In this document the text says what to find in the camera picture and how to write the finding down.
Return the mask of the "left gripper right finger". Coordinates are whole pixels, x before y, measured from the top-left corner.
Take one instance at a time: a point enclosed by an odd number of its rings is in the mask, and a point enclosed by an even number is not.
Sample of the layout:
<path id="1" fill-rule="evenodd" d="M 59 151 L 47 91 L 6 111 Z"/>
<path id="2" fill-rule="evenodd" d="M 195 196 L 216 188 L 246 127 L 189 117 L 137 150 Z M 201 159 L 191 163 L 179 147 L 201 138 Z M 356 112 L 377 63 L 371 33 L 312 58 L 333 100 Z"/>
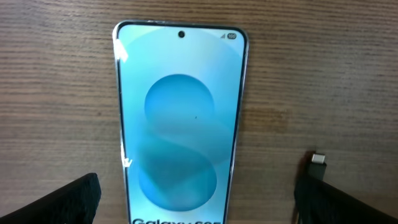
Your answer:
<path id="1" fill-rule="evenodd" d="M 397 218 L 309 175 L 298 179 L 294 197 L 299 223 L 397 224 Z"/>

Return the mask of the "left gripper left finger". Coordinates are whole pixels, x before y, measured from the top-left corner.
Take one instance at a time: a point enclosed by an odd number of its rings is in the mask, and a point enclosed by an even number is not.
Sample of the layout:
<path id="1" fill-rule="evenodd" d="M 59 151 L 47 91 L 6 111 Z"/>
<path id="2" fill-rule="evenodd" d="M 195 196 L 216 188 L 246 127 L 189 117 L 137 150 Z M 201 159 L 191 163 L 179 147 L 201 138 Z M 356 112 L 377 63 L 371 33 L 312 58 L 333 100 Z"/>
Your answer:
<path id="1" fill-rule="evenodd" d="M 98 175 L 88 173 L 1 217 L 1 224 L 92 224 L 100 198 Z"/>

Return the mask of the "blue Galaxy smartphone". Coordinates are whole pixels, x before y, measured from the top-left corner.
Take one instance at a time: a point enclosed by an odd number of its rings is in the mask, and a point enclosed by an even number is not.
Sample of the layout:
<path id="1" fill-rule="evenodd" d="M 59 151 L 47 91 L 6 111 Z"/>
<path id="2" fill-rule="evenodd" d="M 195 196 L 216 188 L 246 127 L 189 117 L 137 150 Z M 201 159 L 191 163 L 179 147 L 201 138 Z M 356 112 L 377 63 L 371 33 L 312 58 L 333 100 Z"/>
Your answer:
<path id="1" fill-rule="evenodd" d="M 247 33 L 125 20 L 112 36 L 128 222 L 226 223 Z"/>

